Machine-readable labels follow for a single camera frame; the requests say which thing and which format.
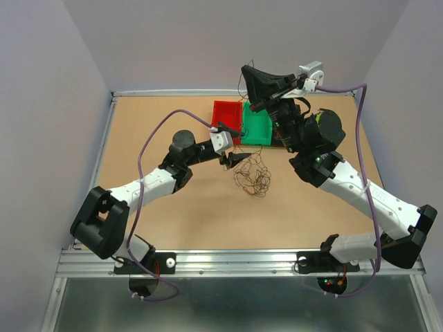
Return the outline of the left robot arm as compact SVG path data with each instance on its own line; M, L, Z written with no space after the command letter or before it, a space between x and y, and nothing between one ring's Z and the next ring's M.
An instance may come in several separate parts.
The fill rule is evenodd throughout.
M191 166L218 160L227 169L238 165L248 153L230 151L233 141L243 136L219 123L210 128L207 141L196 142L191 131L180 130L172 137L162 163L150 173L128 184L89 191L70 228L71 235L101 259L115 258L117 268L129 273L175 272L173 252L156 255L154 246L126 232L129 216L139 207L181 190L191 179Z

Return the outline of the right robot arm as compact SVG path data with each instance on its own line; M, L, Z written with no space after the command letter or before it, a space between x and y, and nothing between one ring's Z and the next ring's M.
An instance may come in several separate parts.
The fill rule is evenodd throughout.
M312 62L298 74L273 75L250 65L241 68L250 109L266 111L298 177L342 199L372 219L374 230L358 235L333 234L311 254L298 260L299 273L333 271L336 268L381 260L403 269L412 268L437 216L430 205L417 207L393 196L368 180L365 169L355 169L337 152L345 138L341 119L329 109L303 112L308 93L322 89L323 65Z

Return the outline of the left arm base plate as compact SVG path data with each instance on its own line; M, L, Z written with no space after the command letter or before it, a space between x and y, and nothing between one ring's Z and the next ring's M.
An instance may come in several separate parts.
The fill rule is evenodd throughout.
M173 275L176 270L177 254L175 252L156 252L148 254L141 260L141 265L152 273L160 275ZM123 259L123 265L115 262L114 274L116 275L145 275L146 272L129 259Z

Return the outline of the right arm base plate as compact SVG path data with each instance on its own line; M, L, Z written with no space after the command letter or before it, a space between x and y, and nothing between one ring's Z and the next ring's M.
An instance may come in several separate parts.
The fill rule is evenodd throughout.
M360 271L360 266L351 263L340 263L328 252L314 251L298 251L296 253L296 261L293 265L296 273L307 275L310 273L356 273Z

